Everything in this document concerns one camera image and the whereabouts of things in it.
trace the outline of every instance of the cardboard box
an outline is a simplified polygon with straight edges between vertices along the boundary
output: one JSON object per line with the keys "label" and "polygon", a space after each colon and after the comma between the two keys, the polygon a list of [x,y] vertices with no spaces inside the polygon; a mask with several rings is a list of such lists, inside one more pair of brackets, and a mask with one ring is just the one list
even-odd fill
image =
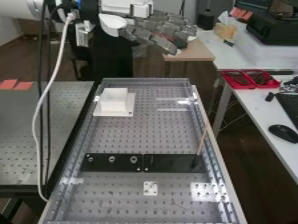
{"label": "cardboard box", "polygon": [[214,33],[225,40],[233,40],[237,27],[234,25],[226,26],[224,23],[217,23],[214,27]]}

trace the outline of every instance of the keyboard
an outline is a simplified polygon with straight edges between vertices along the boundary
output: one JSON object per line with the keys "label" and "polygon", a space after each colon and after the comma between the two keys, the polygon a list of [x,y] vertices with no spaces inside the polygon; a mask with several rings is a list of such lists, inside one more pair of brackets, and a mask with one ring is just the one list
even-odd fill
{"label": "keyboard", "polygon": [[289,118],[292,119],[292,122],[298,129],[298,95],[278,93],[276,94],[276,97],[280,101],[280,104],[282,105],[284,110],[286,111]]}

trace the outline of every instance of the computer mouse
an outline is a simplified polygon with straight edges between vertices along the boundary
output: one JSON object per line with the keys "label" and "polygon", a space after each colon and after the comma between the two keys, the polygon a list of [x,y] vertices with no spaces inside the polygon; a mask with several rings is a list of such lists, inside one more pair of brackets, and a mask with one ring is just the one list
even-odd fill
{"label": "computer mouse", "polygon": [[285,125],[273,125],[269,127],[269,131],[281,139],[292,143],[298,143],[298,134],[297,132]]}

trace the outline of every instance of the white cable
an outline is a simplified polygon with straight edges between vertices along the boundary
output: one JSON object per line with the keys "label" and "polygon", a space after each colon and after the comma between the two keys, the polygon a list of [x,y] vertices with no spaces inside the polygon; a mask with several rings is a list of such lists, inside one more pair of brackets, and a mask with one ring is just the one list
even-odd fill
{"label": "white cable", "polygon": [[43,167],[41,167],[41,161],[40,161],[40,143],[39,143],[39,138],[36,136],[36,119],[39,116],[39,112],[40,112],[40,108],[41,108],[45,96],[49,92],[51,86],[53,84],[53,81],[55,81],[57,73],[59,73],[61,60],[63,60],[64,45],[65,45],[65,40],[67,40],[68,25],[73,19],[75,19],[75,14],[69,13],[68,17],[67,17],[65,24],[64,24],[64,28],[63,28],[61,44],[60,44],[59,57],[57,57],[56,65],[55,65],[53,74],[52,74],[51,80],[48,82],[48,85],[45,87],[45,90],[43,92],[43,95],[40,97],[40,100],[37,102],[37,106],[36,106],[35,114],[33,114],[33,118],[32,118],[32,135],[33,135],[35,144],[36,144],[36,157],[37,157],[37,188],[39,188],[39,195],[45,202],[48,202],[48,199],[43,195],[41,184],[40,184],[40,172],[41,172]]}

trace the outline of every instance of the paper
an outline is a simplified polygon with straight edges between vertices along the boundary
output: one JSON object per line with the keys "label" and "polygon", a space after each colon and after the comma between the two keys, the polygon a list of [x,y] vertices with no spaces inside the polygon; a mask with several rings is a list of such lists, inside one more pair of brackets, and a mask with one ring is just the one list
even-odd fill
{"label": "paper", "polygon": [[16,85],[17,79],[4,80],[0,84],[0,90],[11,90]]}
{"label": "paper", "polygon": [[16,87],[14,88],[14,90],[28,90],[32,87],[32,82],[20,82]]}
{"label": "paper", "polygon": [[252,17],[252,15],[253,15],[253,12],[248,12],[245,15],[244,15],[244,19],[245,20],[249,20],[250,19],[250,17]]}
{"label": "paper", "polygon": [[233,16],[233,17],[236,17],[236,14],[237,14],[237,12],[238,12],[238,8],[233,8],[232,10],[230,10],[230,15]]}
{"label": "paper", "polygon": [[228,11],[225,11],[220,17],[218,20],[221,21],[221,23],[224,23],[226,26],[229,25],[229,13]]}

